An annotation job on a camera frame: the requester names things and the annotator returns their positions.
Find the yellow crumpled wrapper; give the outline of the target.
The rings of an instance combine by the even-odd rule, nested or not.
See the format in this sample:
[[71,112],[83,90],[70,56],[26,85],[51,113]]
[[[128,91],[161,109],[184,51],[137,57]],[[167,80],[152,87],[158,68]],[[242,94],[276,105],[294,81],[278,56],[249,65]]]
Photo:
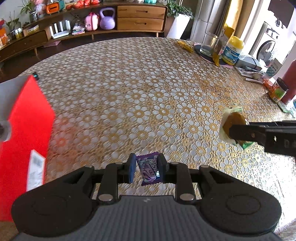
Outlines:
[[177,41],[177,44],[184,50],[188,51],[189,53],[192,53],[194,50],[192,48],[192,46],[190,46],[189,44],[187,44],[186,42],[184,41]]

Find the white router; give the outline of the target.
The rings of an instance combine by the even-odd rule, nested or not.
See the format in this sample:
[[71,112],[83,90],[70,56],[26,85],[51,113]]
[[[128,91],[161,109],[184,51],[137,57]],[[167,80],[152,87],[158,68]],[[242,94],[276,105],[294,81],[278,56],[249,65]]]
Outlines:
[[49,26],[52,39],[65,37],[71,33],[71,25],[69,20],[59,21]]

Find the yellow lid wipes canister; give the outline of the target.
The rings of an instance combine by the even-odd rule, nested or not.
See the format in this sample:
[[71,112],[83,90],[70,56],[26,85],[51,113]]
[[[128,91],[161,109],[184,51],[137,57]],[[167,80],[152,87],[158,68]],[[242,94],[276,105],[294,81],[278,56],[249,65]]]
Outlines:
[[234,65],[243,48],[244,42],[236,36],[231,36],[223,51],[222,60],[228,65]]

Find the washing machine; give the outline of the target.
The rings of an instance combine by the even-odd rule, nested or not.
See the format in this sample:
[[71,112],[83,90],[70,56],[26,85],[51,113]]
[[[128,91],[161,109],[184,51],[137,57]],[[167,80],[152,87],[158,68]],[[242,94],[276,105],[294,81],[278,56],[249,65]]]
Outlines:
[[282,21],[277,19],[271,24],[263,22],[249,54],[258,61],[263,61],[266,65],[273,58],[274,48],[279,41],[280,34],[287,28]]

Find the green label jar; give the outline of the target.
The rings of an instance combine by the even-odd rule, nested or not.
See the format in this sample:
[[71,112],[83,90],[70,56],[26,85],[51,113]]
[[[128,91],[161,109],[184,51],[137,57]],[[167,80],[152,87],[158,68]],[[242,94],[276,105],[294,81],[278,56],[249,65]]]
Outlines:
[[272,101],[278,103],[284,97],[287,91],[287,85],[280,77],[278,77],[269,90],[269,97]]

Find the purple kettlebell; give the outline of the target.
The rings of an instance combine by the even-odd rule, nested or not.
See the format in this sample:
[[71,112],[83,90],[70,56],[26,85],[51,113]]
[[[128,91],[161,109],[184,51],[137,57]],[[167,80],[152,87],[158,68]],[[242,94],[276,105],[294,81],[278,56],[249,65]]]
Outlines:
[[[112,11],[112,16],[105,16],[104,11]],[[112,30],[115,28],[115,9],[111,7],[102,8],[99,11],[100,14],[100,28],[103,30]]]

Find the orange radio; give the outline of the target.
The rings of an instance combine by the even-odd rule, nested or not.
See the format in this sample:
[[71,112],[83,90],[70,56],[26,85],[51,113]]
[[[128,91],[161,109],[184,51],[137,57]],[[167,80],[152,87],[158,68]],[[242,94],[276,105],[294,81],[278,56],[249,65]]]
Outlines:
[[60,11],[60,6],[58,2],[49,3],[46,6],[46,13],[48,15],[58,13]]

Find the potted green tree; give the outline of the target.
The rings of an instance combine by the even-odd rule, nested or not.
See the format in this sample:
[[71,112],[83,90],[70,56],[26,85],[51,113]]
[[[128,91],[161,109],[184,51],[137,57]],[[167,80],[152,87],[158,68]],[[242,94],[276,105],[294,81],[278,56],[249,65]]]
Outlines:
[[167,38],[181,39],[189,21],[194,18],[190,8],[183,6],[183,1],[168,1],[168,17],[172,17],[173,21],[166,35]]

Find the purple candy bar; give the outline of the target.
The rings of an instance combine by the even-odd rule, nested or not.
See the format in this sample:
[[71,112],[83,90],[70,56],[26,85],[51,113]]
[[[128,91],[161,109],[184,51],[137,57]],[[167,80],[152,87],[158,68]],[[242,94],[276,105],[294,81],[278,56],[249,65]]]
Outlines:
[[142,175],[142,186],[153,185],[160,182],[158,168],[158,152],[136,156],[136,161]]

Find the wooden tv console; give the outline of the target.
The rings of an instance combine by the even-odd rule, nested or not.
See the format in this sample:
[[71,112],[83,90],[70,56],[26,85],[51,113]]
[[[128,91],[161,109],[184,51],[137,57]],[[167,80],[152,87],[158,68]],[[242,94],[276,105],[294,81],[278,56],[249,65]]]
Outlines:
[[168,8],[160,3],[105,1],[46,15],[27,24],[23,37],[1,47],[1,62],[38,47],[77,37],[119,32],[162,33]]

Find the red cardboard box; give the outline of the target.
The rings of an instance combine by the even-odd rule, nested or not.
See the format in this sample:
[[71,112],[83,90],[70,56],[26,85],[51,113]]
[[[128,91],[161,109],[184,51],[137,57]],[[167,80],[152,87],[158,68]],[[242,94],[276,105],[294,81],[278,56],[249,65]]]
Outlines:
[[23,193],[44,183],[55,113],[34,75],[1,83],[1,220]]

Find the dark red bottle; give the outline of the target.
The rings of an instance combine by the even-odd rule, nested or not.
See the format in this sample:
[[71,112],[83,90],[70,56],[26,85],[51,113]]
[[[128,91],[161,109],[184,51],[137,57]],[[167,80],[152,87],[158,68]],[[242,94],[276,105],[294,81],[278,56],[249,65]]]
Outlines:
[[288,87],[288,90],[281,101],[288,104],[294,97],[296,92],[296,60],[293,60],[282,80]]

